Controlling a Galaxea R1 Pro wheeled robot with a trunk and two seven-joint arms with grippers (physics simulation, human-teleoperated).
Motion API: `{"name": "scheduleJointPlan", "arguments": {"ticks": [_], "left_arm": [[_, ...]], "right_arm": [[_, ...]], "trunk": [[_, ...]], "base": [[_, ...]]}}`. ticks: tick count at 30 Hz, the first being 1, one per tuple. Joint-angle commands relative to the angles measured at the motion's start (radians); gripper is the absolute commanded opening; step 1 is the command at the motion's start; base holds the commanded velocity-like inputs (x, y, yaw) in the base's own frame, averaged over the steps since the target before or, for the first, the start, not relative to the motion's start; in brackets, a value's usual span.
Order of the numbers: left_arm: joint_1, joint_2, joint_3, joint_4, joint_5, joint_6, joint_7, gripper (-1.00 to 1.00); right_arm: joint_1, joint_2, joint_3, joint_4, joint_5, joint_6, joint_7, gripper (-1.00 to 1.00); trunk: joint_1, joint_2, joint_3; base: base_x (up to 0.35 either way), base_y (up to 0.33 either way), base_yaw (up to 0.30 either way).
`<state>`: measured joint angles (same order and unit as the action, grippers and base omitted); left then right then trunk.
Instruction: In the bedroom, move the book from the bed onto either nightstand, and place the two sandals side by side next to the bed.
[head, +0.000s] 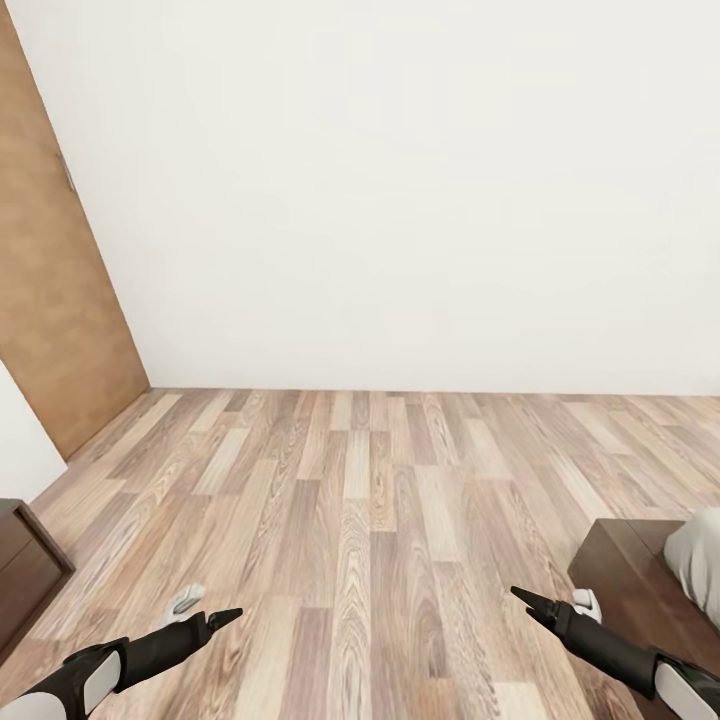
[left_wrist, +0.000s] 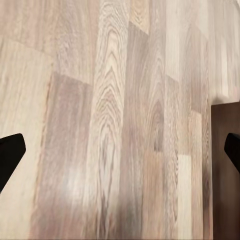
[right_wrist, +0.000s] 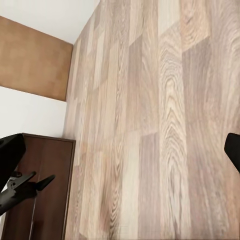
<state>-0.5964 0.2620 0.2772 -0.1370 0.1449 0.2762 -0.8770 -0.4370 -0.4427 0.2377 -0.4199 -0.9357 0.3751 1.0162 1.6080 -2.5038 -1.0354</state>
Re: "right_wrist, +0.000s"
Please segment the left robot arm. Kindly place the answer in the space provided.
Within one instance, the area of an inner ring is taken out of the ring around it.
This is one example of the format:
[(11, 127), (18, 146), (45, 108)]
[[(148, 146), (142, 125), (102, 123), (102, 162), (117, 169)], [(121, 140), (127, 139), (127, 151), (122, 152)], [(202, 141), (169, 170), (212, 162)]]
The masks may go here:
[(36, 171), (22, 176), (20, 171), (14, 171), (7, 183), (7, 189), (0, 193), (0, 216), (26, 200), (38, 196), (37, 191), (43, 191), (51, 183), (55, 175), (51, 175), (40, 182), (29, 182)]

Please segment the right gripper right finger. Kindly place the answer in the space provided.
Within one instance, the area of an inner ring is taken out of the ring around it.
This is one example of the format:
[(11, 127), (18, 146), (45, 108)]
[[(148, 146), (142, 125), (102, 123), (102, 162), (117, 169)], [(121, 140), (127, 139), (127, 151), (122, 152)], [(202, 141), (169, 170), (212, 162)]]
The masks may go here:
[(240, 135), (229, 133), (227, 135), (224, 151), (240, 173)]

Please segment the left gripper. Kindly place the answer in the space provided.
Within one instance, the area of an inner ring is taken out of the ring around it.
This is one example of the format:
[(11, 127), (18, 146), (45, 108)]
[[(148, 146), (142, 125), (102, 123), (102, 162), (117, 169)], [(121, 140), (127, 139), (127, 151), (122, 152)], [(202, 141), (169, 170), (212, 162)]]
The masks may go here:
[(51, 175), (38, 183), (29, 182), (36, 174), (37, 172), (33, 171), (17, 179), (10, 180), (7, 183), (7, 189), (0, 193), (1, 208), (9, 211), (27, 198), (35, 198), (38, 196), (37, 191), (43, 191), (55, 178), (55, 175)]

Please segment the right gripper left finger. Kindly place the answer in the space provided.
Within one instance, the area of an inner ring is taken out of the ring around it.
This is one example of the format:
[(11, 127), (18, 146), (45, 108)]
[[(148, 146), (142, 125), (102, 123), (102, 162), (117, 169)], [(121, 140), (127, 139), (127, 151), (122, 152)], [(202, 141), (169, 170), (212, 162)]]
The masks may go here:
[(0, 138), (0, 194), (26, 152), (21, 133)]

